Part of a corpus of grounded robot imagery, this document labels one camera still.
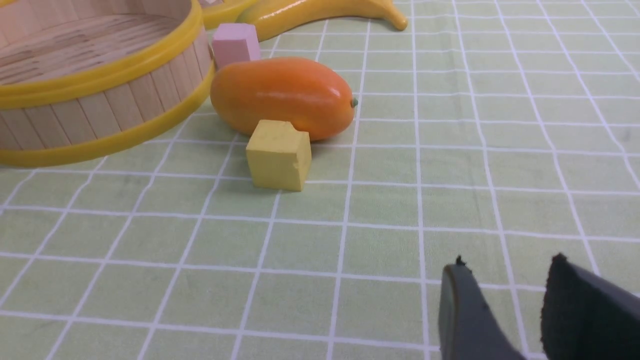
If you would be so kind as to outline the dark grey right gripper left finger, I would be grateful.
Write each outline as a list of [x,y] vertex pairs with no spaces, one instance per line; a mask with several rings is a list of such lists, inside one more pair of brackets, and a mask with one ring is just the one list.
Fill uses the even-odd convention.
[[438,312],[443,360],[523,360],[501,330],[461,256],[442,269]]

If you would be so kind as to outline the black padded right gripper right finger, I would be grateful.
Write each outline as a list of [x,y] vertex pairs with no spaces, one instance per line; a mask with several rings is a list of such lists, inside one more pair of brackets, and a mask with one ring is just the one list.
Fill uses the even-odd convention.
[[541,342],[549,360],[637,360],[640,299],[558,253],[546,280]]

